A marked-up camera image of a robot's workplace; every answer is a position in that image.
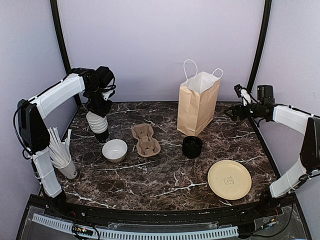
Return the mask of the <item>stack of paper cups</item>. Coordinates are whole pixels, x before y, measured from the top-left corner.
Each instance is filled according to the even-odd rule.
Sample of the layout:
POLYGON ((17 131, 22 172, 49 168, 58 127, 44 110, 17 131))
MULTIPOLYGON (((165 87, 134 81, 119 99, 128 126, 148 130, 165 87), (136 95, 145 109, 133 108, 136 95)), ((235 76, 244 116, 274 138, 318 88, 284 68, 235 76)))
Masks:
POLYGON ((91 111, 86 114, 90 129, 100 144, 105 144, 109 139, 107 117, 101 117, 91 111))

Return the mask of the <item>brown paper bag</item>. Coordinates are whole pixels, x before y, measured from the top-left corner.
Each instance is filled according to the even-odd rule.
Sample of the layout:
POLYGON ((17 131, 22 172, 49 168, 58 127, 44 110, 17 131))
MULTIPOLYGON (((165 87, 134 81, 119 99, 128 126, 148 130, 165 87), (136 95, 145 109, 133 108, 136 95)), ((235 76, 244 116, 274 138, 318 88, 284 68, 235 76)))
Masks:
POLYGON ((219 95, 221 78, 224 71, 216 68, 212 73, 198 72, 198 66, 192 59, 195 74, 187 76, 183 66, 185 81, 179 87, 177 130, 186 136, 198 136, 213 120, 219 95))

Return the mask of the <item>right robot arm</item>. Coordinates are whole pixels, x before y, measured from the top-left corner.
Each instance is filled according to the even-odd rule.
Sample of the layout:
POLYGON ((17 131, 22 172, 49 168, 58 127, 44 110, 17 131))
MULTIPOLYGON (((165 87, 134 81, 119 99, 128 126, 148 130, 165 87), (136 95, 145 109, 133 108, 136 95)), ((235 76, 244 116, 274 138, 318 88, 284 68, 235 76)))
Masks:
POLYGON ((236 85, 240 98, 224 113, 233 121, 245 119, 270 122, 262 133, 271 147, 281 177, 272 182, 267 195, 282 198, 298 190, 305 182, 320 175, 320 117, 292 105, 276 103, 271 85, 259 85, 257 96, 236 85))

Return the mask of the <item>stack of black lids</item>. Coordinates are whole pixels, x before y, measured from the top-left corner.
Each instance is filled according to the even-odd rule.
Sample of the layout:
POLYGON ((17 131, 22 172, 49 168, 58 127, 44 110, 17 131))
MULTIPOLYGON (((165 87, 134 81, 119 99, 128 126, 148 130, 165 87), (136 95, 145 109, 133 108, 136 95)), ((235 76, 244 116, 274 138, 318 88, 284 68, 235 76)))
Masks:
POLYGON ((196 136, 187 136, 182 141, 182 153, 189 159, 199 157, 202 147, 203 141, 196 136))

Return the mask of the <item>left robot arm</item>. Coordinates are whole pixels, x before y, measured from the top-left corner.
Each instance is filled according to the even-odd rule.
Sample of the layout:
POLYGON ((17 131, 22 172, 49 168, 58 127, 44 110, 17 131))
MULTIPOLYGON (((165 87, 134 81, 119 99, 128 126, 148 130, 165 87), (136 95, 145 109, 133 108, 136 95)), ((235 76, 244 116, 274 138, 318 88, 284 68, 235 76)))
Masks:
POLYGON ((115 76, 107 66, 98 69, 73 68, 68 75, 42 93, 17 104, 13 115, 15 134, 28 154, 44 193, 51 199, 51 210, 60 218, 67 218, 70 206, 64 202, 66 195, 57 179, 49 154, 50 135, 44 120, 61 104, 82 93, 88 111, 105 117, 110 111, 115 94, 115 76))

